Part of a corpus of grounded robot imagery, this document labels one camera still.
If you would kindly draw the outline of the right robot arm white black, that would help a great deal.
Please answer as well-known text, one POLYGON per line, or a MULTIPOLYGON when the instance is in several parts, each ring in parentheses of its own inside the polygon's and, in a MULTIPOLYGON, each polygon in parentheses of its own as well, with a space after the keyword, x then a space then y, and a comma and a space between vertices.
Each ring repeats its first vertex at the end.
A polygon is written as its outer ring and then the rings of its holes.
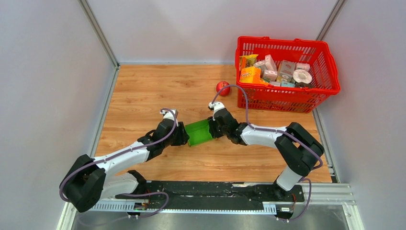
POLYGON ((324 147, 297 122, 278 128, 239 123, 225 108, 215 112, 208 122, 214 138, 225 136, 237 145, 259 145, 279 151, 286 167, 274 181, 273 194, 280 201, 290 197, 295 184, 323 164, 324 147))

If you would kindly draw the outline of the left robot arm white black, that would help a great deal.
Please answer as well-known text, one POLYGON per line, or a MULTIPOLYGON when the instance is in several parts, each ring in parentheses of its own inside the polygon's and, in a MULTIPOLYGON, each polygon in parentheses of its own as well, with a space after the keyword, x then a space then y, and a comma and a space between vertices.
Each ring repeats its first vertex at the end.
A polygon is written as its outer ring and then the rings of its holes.
POLYGON ((189 139, 183 122, 164 118, 128 147, 101 157, 79 156, 59 186, 60 197, 78 212, 91 209, 99 200, 130 194, 140 199, 146 194, 144 178, 136 171, 118 175, 130 166, 159 156, 169 146, 185 145, 189 139))

